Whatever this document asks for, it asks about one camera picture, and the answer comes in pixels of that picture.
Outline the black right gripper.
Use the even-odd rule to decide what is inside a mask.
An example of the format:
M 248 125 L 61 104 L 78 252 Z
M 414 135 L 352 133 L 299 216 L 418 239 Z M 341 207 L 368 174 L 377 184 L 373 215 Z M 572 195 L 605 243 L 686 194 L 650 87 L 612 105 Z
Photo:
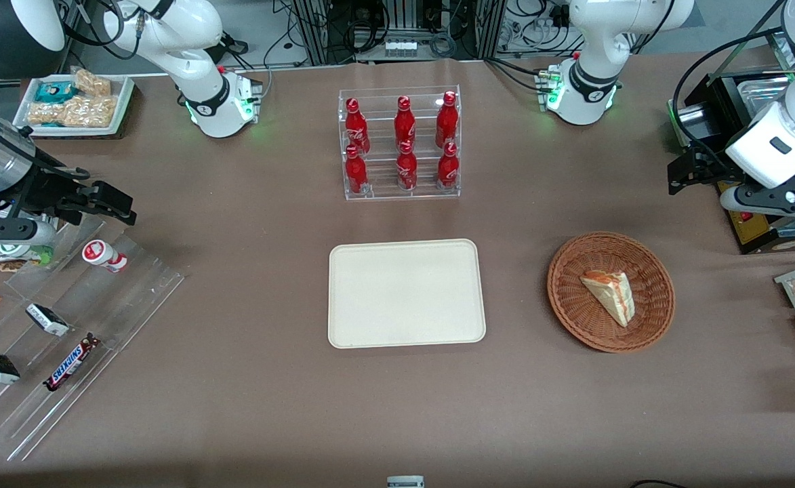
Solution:
M 133 198 L 103 180 L 84 185 L 84 180 L 90 177 L 84 169 L 48 171 L 32 167 L 12 188 L 12 216 L 18 218 L 24 213 L 59 216 L 65 212 L 66 222 L 80 225 L 84 214 L 94 214 L 133 226 L 137 213 L 121 214 L 111 209 L 131 208 Z

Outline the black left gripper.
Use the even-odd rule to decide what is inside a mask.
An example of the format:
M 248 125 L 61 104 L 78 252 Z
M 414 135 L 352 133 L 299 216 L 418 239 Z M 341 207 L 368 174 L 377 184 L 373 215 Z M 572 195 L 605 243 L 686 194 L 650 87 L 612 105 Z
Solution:
M 696 184 L 740 184 L 745 180 L 745 173 L 723 153 L 689 145 L 685 154 L 679 155 L 668 164 L 667 177 L 668 195 L 673 197 L 688 186 Z

